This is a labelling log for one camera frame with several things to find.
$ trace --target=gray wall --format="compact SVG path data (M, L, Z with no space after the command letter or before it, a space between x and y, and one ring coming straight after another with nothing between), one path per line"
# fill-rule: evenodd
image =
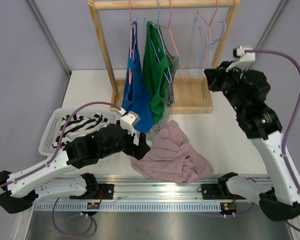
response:
M0 171L43 159L40 139L67 82L26 1L0 1ZM0 207L0 240L11 238L17 218Z
M88 8L87 0L35 0L50 29L65 61L71 70L105 69L98 39ZM237 45L256 46L280 0L242 0L231 30L223 59L232 57L232 48ZM213 38L219 37L227 8L220 8L212 28ZM171 30L185 68L196 68L194 22L197 9L175 9ZM214 9L201 9L210 19ZM160 22L168 24L169 9L163 9ZM132 10L132 18L138 19L138 43L143 58L147 20L156 20L157 9ZM128 10L100 12L101 22L114 69L127 68L130 41ZM167 48L175 54L169 31L162 29Z
M300 0L289 1L263 48L287 53L300 64ZM287 129L300 89L296 68L288 60L268 54L261 54L253 68L267 76L271 85L267 103L277 112L284 129ZM287 146L300 173L300 110Z

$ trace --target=wooden clothes rack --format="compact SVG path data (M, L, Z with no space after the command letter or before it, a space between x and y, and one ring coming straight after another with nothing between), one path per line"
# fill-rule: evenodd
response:
M184 8L216 8L217 0L172 0L174 9ZM220 62L223 51L225 49L230 30L233 26L237 11L240 5L240 0L219 0L219 8L229 8L225 22L226 31L224 36L219 40L213 60L212 67L216 68ZM107 42L103 27L101 24L99 11L104 10L129 10L129 1L88 1L91 17L93 20L96 35L99 40L102 56L104 59L105 67L109 75L110 83L112 86L112 98L111 102L117 106L122 105L125 78L115 78L114 71L112 68ZM131 9L158 9L158 2L156 0L132 0ZM169 0L160 0L161 9L170 9L171 5ZM205 77L201 78L203 90L207 89L207 80ZM200 82L197 77L189 77L187 82L184 82L181 77L175 77L174 79L174 99L175 104L172 107L172 114L203 114L204 106L207 105L209 100L208 112L211 113L213 110L212 100L210 93L204 94L202 98Z

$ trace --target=wooden base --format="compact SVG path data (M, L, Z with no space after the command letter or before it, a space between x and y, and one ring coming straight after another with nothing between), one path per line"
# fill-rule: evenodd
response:
M207 89L207 80L202 78L202 89ZM118 100L115 100L114 92L112 93L111 103L121 107L124 89L125 89L125 78L116 78L118 86ZM200 83L197 77L189 77L187 82L184 82L181 77L174 78L174 100L175 104L172 107L172 114L205 114L211 113L213 110L212 100L210 92L202 97Z

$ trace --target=cable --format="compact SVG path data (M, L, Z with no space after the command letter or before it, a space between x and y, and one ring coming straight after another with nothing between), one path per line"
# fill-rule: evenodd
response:
M288 224L291 228L293 228L294 230L300 232L300 228L297 228L296 226L293 226L290 222L286 221L286 224Z
M101 201L102 201L102 199L104 198L104 192L100 189L100 190L98 191L98 194L99 194L99 197L100 197L100 201L99 201L99 206L100 206Z
M88 217L90 218L90 221L91 221L91 222L90 222L90 226L88 227L88 229L85 230L83 233L80 233L80 234L70 234L70 233L66 233L66 232L60 230L60 229L58 228L56 222L55 222L55 209L56 209L56 205L57 205L59 199L60 199L60 197L58 197L58 198L56 199L56 201L55 201L55 203L54 203L54 205L53 205L53 208L52 208L52 215L51 215L51 217L52 217L52 224L53 224L54 228L55 228L59 233L61 233L62 235L65 235L65 236L67 236L67 237L83 237L83 236L85 236L85 235L90 231L90 229L92 228L93 223L95 224L95 229L97 229L97 223L96 223L96 221L94 220L94 218L93 218L92 216L89 216L88 214L86 214L85 216L88 216ZM65 220L65 222L68 221L68 220L70 220L70 219L72 219L72 218L74 218L74 216L69 217L68 219Z
M264 49L253 49L253 50L245 50L244 51L245 53L262 53L262 54L273 54L273 55L278 55L278 56L282 56L286 59L288 59L290 62L293 63L293 65L296 67L298 73L299 73L299 77L300 77L300 65L298 64L298 62L293 59L291 56L289 56L288 54L286 53L283 53L283 52L280 52L280 51L272 51L272 50L264 50ZM282 149L282 155L283 155L283 159L284 159L284 162L285 162L285 165L292 177L292 180L298 190L298 192L300 193L300 184L299 184L299 181L290 165L290 162L289 162L289 159L287 157L287 152L286 152L286 146L287 146L287 139L288 139L288 136L289 136L289 133L290 133L290 130L296 120L296 116L297 116L297 113L298 113L298 110L300 108L300 92L299 92L299 96L298 96L298 99L296 101L296 104L295 104L295 108L294 108L294 111L293 111L293 114L292 114L292 117L290 119L290 122L288 124L288 127L285 131L285 134L283 136L283 140L282 140L282 144L281 144L281 149ZM296 226L293 226L291 223L287 222L287 224L300 232L300 229L297 228Z
M86 104L82 105L81 107L77 108L77 109L76 109L76 110L75 110L75 111L67 118L67 120L65 121L65 124L63 125L63 128L62 128L62 130L61 130L60 136L63 136L63 135L64 135L65 130L66 130L66 127L68 126L68 124L69 124L70 120L72 119L72 117L73 117L77 112L79 112L80 110L82 110L82 109L84 109L84 108L86 108L86 107L88 107L88 106L96 105L96 104L109 105L109 106L112 106L112 107L116 108L116 109L119 110L119 111L121 110L120 107L118 107L117 105L115 105L115 104L113 104L113 103L110 103L110 102L105 102L105 101L93 101L93 102L86 103ZM1 185L0 185L0 188L3 188L3 187L5 187L5 186L7 186L7 185L10 185L10 184L12 184L13 182L20 181L21 179L24 179L24 178L26 178L26 177L28 177L28 176L30 176L30 175L32 175L32 174L34 174L34 173L40 171L41 169L44 169L46 166L48 166L49 164L51 164L51 163L53 162L53 160L56 158L56 156L57 156L57 154L58 154L58 151L59 151L60 148L61 148L61 142L62 142L62 137L59 138L59 142L58 142L58 145L57 145L57 147L56 147L56 149L55 149L55 152L54 152L54 154L52 155L51 159L50 159L49 161L46 162L46 164L43 164L43 165L37 167L36 169L34 169L34 170L32 170L32 171L30 171L30 172L28 172L28 173L26 173L26 174L24 174L24 175L22 175L22 176L20 176L20 177L15 178L14 181L8 181L8 182L6 182L6 183L4 183L4 184L1 184Z
M72 216L68 217L66 220L64 220L62 223L60 223L57 227L60 228L61 226L63 226L67 222L69 222L71 219L74 219L76 217L82 217L82 215L80 213L72 215ZM94 231L93 231L92 234L94 234L97 231L97 222L96 222L96 220L94 218L92 218L92 219L93 219L93 223L94 223ZM49 230L45 229L44 231L46 231L47 233L50 233L50 232L52 232L54 230L56 230L56 229L53 227L52 229L49 229Z

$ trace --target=green shirt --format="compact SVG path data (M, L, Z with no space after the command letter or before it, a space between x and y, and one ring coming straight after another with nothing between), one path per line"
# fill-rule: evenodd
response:
M168 56L165 55L160 43L158 29L151 24L151 21L148 21L146 23L142 77L144 85L152 96L149 106L152 113L153 124L156 124L163 117L165 111L164 99L167 95L167 79L164 72L169 77L168 68Z

